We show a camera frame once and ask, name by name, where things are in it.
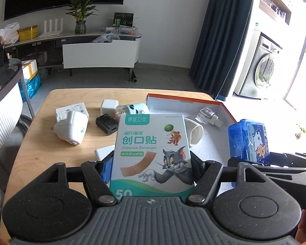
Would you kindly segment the potted plant in vase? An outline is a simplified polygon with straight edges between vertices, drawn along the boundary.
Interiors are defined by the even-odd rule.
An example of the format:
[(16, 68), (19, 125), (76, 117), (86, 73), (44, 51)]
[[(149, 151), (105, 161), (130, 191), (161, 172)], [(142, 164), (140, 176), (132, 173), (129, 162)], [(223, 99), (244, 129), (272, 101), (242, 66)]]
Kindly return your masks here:
[(66, 15), (72, 16), (75, 19), (75, 34), (85, 34), (86, 33), (86, 19), (89, 16), (97, 16), (95, 11), (96, 5), (94, 0), (70, 0), (67, 5)]

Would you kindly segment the dark blue curtain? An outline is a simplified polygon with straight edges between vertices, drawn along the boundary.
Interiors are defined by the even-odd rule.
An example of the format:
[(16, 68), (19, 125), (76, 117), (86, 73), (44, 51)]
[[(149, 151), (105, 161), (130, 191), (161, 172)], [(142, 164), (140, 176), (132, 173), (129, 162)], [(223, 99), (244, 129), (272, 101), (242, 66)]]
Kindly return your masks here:
[(213, 99), (229, 95), (243, 51), (254, 0), (210, 0), (189, 76)]

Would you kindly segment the white plastic bag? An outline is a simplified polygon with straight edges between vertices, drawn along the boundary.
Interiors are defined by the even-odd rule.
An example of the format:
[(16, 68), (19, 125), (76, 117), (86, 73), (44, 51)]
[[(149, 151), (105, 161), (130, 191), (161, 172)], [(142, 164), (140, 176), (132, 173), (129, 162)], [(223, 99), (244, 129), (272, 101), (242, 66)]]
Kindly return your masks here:
[(8, 24), (0, 29), (0, 43), (2, 45), (15, 44), (19, 40), (19, 22)]

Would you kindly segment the silver washing machine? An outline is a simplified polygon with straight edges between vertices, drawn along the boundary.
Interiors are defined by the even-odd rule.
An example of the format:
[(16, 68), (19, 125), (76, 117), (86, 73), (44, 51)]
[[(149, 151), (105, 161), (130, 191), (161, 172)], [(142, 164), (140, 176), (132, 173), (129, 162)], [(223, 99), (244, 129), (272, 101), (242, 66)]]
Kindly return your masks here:
[(278, 43), (263, 32), (254, 30), (234, 93), (246, 98), (266, 98), (275, 72), (280, 68), (282, 50)]

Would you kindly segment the white charger with prongs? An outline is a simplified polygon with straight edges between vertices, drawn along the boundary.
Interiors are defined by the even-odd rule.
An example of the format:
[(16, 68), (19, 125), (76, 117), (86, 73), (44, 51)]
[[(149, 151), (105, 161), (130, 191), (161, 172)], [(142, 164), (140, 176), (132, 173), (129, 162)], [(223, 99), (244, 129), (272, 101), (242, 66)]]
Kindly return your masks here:
[(105, 157), (107, 157), (112, 151), (114, 151), (115, 145), (108, 145), (106, 147), (98, 148), (94, 151), (95, 156), (98, 161), (102, 161)]

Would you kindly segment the blue tissue pack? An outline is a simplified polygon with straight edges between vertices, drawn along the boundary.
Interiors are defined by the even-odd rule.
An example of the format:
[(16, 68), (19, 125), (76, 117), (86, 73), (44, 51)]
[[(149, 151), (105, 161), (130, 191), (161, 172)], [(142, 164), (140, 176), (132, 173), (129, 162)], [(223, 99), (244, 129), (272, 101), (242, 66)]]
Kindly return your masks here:
[(270, 165), (270, 151), (263, 123), (242, 119), (228, 127), (230, 156)]

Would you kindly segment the white power adapter box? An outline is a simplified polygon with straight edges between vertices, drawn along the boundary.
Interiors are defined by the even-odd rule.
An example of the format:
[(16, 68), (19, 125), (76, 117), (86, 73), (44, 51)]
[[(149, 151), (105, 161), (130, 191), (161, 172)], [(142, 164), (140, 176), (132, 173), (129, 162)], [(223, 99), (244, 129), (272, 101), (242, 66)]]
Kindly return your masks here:
[(64, 106), (60, 108), (56, 108), (55, 114), (56, 114), (56, 122), (62, 121), (67, 118), (67, 115), (71, 111), (77, 111), (80, 113), (83, 113), (84, 115), (89, 118), (89, 113), (87, 111), (87, 108), (84, 104), (84, 102), (78, 103), (78, 104), (73, 104), (69, 106)]

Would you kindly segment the white mosquito repellent plug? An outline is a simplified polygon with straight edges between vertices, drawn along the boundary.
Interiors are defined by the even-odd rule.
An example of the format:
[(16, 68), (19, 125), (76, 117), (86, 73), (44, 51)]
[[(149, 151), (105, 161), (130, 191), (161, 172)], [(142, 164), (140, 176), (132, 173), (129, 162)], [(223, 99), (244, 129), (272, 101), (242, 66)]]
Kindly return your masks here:
[(80, 145), (87, 130), (88, 117), (78, 111), (70, 111), (67, 117), (57, 122), (53, 130), (58, 138), (68, 142), (71, 145)]

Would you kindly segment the clear liquid refill bottle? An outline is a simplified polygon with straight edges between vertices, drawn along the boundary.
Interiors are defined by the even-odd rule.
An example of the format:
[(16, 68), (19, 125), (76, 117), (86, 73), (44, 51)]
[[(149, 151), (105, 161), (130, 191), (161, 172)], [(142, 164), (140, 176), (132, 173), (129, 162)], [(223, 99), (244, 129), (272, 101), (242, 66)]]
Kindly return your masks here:
[(208, 107), (201, 109), (196, 116), (196, 120), (205, 125), (210, 124), (221, 128), (223, 126), (223, 121)]

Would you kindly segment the black usb charger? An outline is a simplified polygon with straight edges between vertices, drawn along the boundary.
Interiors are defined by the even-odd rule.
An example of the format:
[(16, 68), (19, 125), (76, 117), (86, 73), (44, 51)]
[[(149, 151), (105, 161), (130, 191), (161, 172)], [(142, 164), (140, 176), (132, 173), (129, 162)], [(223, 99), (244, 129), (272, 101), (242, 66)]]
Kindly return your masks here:
[(107, 135), (111, 135), (118, 130), (118, 121), (107, 113), (97, 117), (95, 123)]

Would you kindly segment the black green display box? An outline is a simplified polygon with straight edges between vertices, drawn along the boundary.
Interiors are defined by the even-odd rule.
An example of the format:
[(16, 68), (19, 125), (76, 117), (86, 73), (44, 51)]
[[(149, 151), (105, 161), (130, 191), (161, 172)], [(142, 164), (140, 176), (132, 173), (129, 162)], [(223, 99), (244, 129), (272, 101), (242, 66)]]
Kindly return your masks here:
[(134, 14), (133, 13), (123, 13), (123, 12), (115, 12), (114, 13), (114, 21), (113, 26), (126, 26), (133, 27)]

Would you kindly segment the white wifi router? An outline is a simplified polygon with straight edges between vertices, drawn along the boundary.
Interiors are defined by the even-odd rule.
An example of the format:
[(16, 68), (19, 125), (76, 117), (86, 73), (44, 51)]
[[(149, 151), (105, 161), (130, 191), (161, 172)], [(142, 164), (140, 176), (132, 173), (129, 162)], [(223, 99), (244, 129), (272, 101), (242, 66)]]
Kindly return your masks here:
[(60, 19), (60, 22), (58, 22), (58, 19), (56, 18), (54, 22), (50, 19), (49, 21), (44, 21), (43, 26), (43, 33), (40, 35), (41, 38), (44, 37), (52, 37), (60, 35), (63, 32), (63, 18)]

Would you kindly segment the teal adhesive bandage box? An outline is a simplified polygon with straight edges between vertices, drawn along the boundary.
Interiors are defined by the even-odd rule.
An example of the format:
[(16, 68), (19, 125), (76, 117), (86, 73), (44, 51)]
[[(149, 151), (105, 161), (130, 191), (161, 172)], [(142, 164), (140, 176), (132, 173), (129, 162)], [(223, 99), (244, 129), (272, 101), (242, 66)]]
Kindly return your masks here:
[(182, 114), (121, 115), (110, 191), (123, 197), (180, 197), (194, 187)]

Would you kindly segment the white mosquito plug green button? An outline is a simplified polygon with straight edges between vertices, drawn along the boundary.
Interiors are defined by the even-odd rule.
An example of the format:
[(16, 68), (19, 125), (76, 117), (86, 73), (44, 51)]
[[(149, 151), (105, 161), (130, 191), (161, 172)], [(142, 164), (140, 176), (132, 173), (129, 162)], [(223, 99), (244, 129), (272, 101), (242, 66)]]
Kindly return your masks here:
[(190, 147), (197, 145), (204, 135), (204, 128), (201, 124), (189, 119), (184, 118), (185, 127), (187, 132), (188, 144)]

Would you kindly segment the blue toothpick jar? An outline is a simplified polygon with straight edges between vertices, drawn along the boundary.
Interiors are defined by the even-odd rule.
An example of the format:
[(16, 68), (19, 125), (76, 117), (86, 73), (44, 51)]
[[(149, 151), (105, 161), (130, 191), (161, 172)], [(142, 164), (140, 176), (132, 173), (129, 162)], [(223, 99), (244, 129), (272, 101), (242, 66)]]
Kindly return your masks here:
[(130, 105), (118, 105), (115, 108), (114, 117), (119, 119), (121, 115), (138, 115), (149, 114), (149, 108), (144, 103), (130, 104)]

